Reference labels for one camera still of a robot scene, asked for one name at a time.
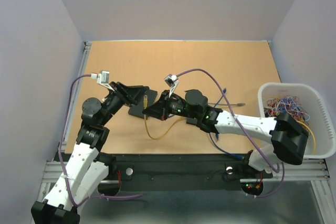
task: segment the wooden table surface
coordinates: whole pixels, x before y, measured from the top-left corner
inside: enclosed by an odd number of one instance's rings
[[[278,73],[268,46],[264,41],[97,41],[93,42],[85,73],[110,71],[110,81],[132,85],[149,86],[158,92],[168,89],[164,77],[188,69],[207,70],[227,88],[230,103],[245,102],[243,107],[234,107],[237,114],[259,116],[257,93],[266,82],[279,82]],[[216,102],[220,92],[213,81],[202,72],[192,72],[180,77],[175,93],[184,97],[184,91],[199,89]],[[102,99],[107,89],[90,78],[84,78],[73,121],[70,128],[66,153],[71,153],[80,129],[81,105],[89,97]],[[102,149],[106,153],[130,154],[200,154],[219,153],[212,145],[208,134],[199,128],[176,123],[160,140],[150,139],[140,118],[128,115],[124,106],[107,124],[108,139]],[[176,117],[166,121],[148,119],[152,135],[163,133]],[[244,136],[221,134],[218,145],[228,152],[245,153],[253,149]]]

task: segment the white basket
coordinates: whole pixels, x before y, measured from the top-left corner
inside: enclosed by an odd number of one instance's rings
[[[316,138],[316,150],[314,155],[312,155],[313,139],[310,136],[304,158],[327,158],[332,156],[336,152],[335,130],[321,95],[312,87],[298,83],[265,83],[258,91],[260,116],[265,117],[264,105],[266,105],[267,100],[287,95],[297,96],[302,107],[310,115],[309,127]]]

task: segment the gray wall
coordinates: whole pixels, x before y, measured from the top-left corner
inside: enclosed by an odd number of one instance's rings
[[[0,6],[0,222],[30,223],[82,40],[61,0]]]
[[[305,83],[323,95],[336,128],[335,39],[336,0],[295,0],[271,51],[283,82]],[[336,196],[336,156],[327,162]]]
[[[293,1],[63,0],[84,40],[268,40]]]

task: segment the metal frame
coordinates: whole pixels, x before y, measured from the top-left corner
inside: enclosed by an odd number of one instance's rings
[[[86,63],[89,57],[91,42],[85,42],[85,48],[83,52],[83,58],[80,65],[78,75],[83,74],[85,71]],[[69,135],[69,128],[71,127],[73,119],[73,110],[76,106],[78,100],[78,93],[80,89],[81,82],[75,87],[73,93],[73,102],[70,105],[70,110],[68,114],[68,119],[66,123],[66,137],[62,145],[62,151],[64,152]],[[326,161],[324,159],[306,159],[300,166],[285,165],[285,181],[311,181],[313,191],[315,193],[318,206],[323,217],[323,221],[327,224],[336,223],[336,209],[334,205],[334,200],[331,194],[331,190],[328,184],[330,180],[328,168],[326,166]],[[43,173],[43,178],[41,182],[41,187],[39,194],[37,196],[38,201],[42,201],[43,198],[50,191],[51,185],[57,181],[61,174],[61,166],[59,162],[47,162],[45,170]],[[271,179],[264,179],[265,182],[277,182],[281,180],[281,176],[276,175]],[[249,182],[250,179],[241,179],[241,182]],[[118,183],[117,180],[103,180],[102,183]]]

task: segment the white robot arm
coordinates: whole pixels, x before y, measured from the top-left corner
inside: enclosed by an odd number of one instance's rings
[[[32,215],[35,224],[79,223],[79,214],[86,200],[111,171],[115,172],[113,156],[100,153],[109,134],[104,125],[123,105],[138,104],[149,88],[107,83],[102,75],[97,79],[99,84],[108,88],[109,94],[103,103],[97,98],[89,98],[83,103],[82,126],[65,167],[66,174],[62,173],[43,202],[34,203]],[[177,78],[169,80],[166,82],[175,89]],[[248,165],[256,171],[280,162],[301,164],[308,139],[305,129],[288,114],[277,118],[233,116],[209,106],[207,98],[198,90],[187,91],[185,99],[174,94],[173,90],[165,90],[143,114],[160,120],[166,120],[169,114],[185,116],[197,119],[196,126],[208,133],[249,135],[269,143],[261,150],[255,145],[257,150],[247,157]]]

